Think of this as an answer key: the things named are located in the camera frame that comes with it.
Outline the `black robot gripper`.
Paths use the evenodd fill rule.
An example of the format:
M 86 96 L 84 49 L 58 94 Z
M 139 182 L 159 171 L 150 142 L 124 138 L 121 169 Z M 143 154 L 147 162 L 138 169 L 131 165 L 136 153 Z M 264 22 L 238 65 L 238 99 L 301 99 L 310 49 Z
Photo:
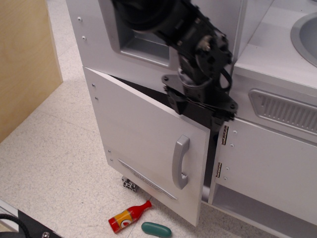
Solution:
M 233 120 L 238 105 L 229 96 L 232 78 L 225 70 L 231 56 L 225 37 L 203 37 L 194 44 L 191 59 L 180 54 L 178 73 L 162 77 L 175 112 L 182 115 L 188 103 L 211 111 L 212 132 L 219 132 L 225 121 Z

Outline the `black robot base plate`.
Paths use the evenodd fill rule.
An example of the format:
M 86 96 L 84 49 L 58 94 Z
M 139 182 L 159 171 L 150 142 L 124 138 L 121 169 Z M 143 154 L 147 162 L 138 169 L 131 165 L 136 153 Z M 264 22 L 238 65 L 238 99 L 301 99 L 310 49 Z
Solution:
M 55 231 L 36 221 L 29 215 L 18 210 L 18 218 L 27 227 L 32 238 L 61 238 Z

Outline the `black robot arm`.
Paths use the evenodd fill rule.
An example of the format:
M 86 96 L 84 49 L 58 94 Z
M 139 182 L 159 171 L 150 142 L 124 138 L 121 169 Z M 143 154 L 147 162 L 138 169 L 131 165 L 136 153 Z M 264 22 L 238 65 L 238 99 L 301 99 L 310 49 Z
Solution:
M 218 131 L 234 120 L 238 105 L 229 96 L 232 62 L 228 39 L 189 0 L 115 0 L 113 6 L 133 31 L 153 33 L 178 53 L 176 75 L 162 77 L 171 107 L 183 114 L 189 103 L 207 109 Z

